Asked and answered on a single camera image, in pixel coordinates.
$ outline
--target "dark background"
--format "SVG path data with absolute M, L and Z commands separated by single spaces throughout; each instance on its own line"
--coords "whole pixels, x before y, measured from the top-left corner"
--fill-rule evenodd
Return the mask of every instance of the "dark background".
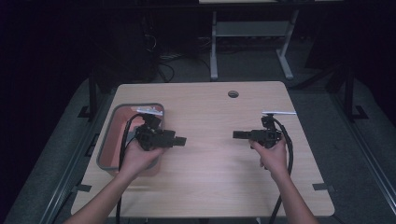
M 305 24 L 296 25 L 295 35 L 316 39 L 307 66 L 350 66 L 396 124 L 395 3 L 349 3 L 324 14 L 309 7 L 302 10 Z M 150 82 L 156 76 L 156 55 L 143 48 L 143 32 L 186 46 L 196 36 L 210 36 L 207 11 L 179 11 L 173 16 L 159 12 L 154 26 L 147 26 L 139 19 L 144 12 L 108 14 L 100 7 L 94 1 L 0 2 L 0 221 L 73 93 L 92 71 L 101 71 L 97 82 L 104 92 L 121 83 Z

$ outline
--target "finger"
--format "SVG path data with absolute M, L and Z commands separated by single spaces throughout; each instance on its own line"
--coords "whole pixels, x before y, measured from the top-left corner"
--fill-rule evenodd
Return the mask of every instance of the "finger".
M 265 150 L 266 148 L 264 148 L 262 145 L 260 145 L 260 143 L 253 141 L 253 140 L 248 140 L 250 145 L 256 149 L 256 151 L 261 155 L 261 154 L 265 154 Z

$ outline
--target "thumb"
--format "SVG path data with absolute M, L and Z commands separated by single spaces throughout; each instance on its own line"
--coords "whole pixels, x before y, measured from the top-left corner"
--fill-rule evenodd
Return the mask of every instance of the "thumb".
M 260 143 L 253 141 L 253 140 L 248 140 L 250 145 L 261 155 L 261 156 L 265 156 L 266 153 L 266 149 L 260 145 Z
M 165 149 L 162 147 L 157 147 L 152 149 L 151 151 L 148 152 L 149 158 L 153 161 L 157 157 L 161 156 L 164 153 Z

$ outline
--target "hand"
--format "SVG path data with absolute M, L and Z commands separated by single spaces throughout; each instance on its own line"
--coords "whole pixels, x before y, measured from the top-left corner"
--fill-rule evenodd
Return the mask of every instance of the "hand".
M 273 178 L 288 173 L 286 140 L 283 134 L 281 140 L 271 148 L 265 148 L 252 140 L 249 140 L 249 143 L 260 155 L 260 167 L 265 166 L 271 172 Z
M 155 159 L 161 156 L 167 148 L 157 147 L 150 151 L 145 151 L 137 142 L 133 140 L 125 150 L 125 156 L 121 170 L 118 175 L 134 180 L 137 175 L 144 171 Z

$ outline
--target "desk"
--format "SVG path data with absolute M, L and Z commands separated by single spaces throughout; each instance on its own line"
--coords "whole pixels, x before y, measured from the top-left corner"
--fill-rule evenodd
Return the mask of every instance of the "desk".
M 340 0 L 316 0 L 313 2 L 340 1 Z M 274 3 L 276 0 L 200 0 L 201 4 L 230 4 L 230 3 Z M 294 9 L 288 21 L 217 21 L 217 12 L 213 12 L 212 21 L 212 48 L 210 52 L 210 79 L 217 80 L 218 63 L 216 56 L 217 36 L 284 36 L 285 41 L 280 49 L 276 50 L 283 73 L 286 79 L 293 79 L 290 70 L 286 51 L 288 49 L 294 25 L 299 14 L 298 9 Z
M 239 96 L 231 98 L 229 91 Z M 269 217 L 279 195 L 270 173 L 259 167 L 259 155 L 248 140 L 233 139 L 233 131 L 262 129 L 261 112 L 294 111 L 281 82 L 209 82 L 121 85 L 108 111 L 83 185 L 72 207 L 76 213 L 112 178 L 96 164 L 98 149 L 117 105 L 160 103 L 164 128 L 187 137 L 184 147 L 170 148 L 161 170 L 138 177 L 122 196 L 123 217 Z M 303 128 L 296 115 L 276 118 L 294 144 L 292 179 L 315 216 L 334 212 Z M 280 216 L 285 216 L 281 206 Z M 115 209 L 110 214 L 115 216 Z

